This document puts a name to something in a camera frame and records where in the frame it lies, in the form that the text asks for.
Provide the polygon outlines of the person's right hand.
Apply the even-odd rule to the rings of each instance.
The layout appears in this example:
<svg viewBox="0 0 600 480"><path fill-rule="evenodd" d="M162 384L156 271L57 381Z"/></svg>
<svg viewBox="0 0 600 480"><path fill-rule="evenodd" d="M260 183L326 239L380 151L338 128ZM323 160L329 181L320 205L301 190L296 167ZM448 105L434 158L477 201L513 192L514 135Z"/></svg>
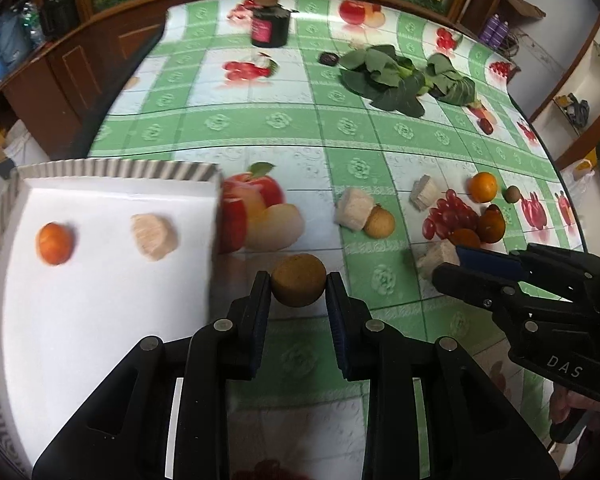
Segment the person's right hand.
<svg viewBox="0 0 600 480"><path fill-rule="evenodd" d="M592 415L588 420L588 429L600 431L600 402L581 396L567 388L554 385L550 396L550 421L553 424L564 422L573 410L585 410Z"/></svg>

